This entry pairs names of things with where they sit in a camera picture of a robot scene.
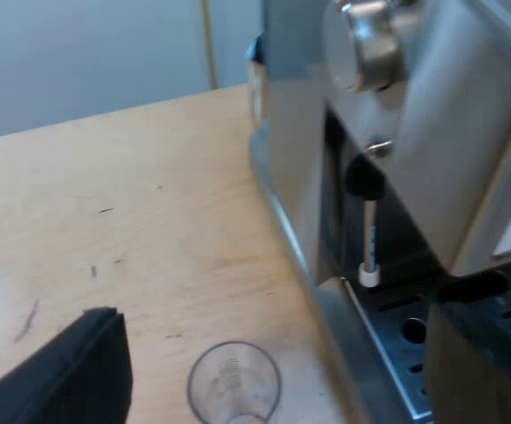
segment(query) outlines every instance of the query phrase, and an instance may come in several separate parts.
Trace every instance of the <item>silver knob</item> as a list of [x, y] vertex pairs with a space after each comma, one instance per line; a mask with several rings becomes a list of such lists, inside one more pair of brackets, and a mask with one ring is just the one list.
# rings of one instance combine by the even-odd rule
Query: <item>silver knob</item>
[[391, 85], [399, 43], [389, 23], [386, 0], [340, 0], [324, 10], [324, 59], [332, 83], [358, 93]]

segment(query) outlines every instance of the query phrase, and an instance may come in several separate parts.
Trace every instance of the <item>scratch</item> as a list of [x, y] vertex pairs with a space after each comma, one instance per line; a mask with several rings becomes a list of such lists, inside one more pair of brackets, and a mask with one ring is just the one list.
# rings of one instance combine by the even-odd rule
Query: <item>scratch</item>
[[19, 342], [22, 338], [26, 336], [29, 330], [32, 328], [32, 323], [34, 322], [35, 315], [37, 314], [37, 309], [39, 308], [40, 300], [39, 298], [35, 300], [34, 306], [32, 307], [32, 311], [26, 318], [26, 322], [24, 323], [24, 328], [22, 331], [14, 338], [14, 343]]

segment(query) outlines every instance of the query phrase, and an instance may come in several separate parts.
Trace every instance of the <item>stainless steel surface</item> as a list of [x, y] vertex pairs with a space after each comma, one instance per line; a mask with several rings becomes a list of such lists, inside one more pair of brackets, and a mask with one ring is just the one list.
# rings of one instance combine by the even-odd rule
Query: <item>stainless steel surface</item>
[[324, 9], [323, 42], [332, 82], [358, 93], [389, 86], [397, 75], [399, 43], [386, 0], [341, 0]]
[[[457, 294], [443, 291], [457, 283], [443, 271], [500, 265], [508, 290], [473, 300], [501, 288], [501, 274], [462, 281], [476, 287], [471, 305], [511, 331], [511, 254], [492, 254], [511, 217], [511, 3], [391, 2], [397, 78], [359, 93], [331, 81], [324, 54], [351, 71], [357, 53], [344, 21], [333, 31], [346, 38], [324, 48], [336, 39], [324, 34], [330, 4], [264, 3], [269, 120], [252, 165], [362, 420], [425, 423], [422, 321], [430, 302]], [[352, 83], [358, 72], [340, 75]], [[376, 205], [382, 284], [367, 291], [357, 275], [368, 214], [345, 176], [383, 140], [389, 155], [366, 155], [387, 178]]]
[[[403, 83], [328, 94], [361, 150], [375, 137], [393, 140], [392, 153], [376, 164], [441, 265], [457, 276], [511, 261], [492, 255], [508, 218], [475, 219], [498, 163], [511, 163], [503, 156], [511, 142], [511, 42], [473, 3], [424, 3], [417, 63]], [[509, 181], [486, 204], [489, 214], [511, 216]]]
[[363, 203], [363, 263], [367, 272], [376, 270], [376, 201]]

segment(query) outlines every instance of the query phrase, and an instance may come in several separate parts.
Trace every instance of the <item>black object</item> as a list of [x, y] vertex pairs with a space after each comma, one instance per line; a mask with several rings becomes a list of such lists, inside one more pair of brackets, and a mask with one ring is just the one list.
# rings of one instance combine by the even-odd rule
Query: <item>black object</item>
[[131, 396], [124, 315], [91, 309], [0, 380], [0, 424], [122, 424]]
[[360, 153], [347, 167], [346, 188], [365, 201], [378, 201], [385, 194], [385, 176]]
[[470, 307], [431, 307], [423, 372], [434, 422], [511, 424], [511, 335]]

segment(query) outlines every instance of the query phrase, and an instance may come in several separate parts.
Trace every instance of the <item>measuring cup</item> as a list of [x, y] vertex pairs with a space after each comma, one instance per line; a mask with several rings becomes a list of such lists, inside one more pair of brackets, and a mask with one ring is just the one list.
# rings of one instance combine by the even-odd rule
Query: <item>measuring cup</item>
[[267, 423], [280, 394], [275, 361], [247, 342], [211, 347], [195, 362], [188, 377], [188, 402], [203, 424]]

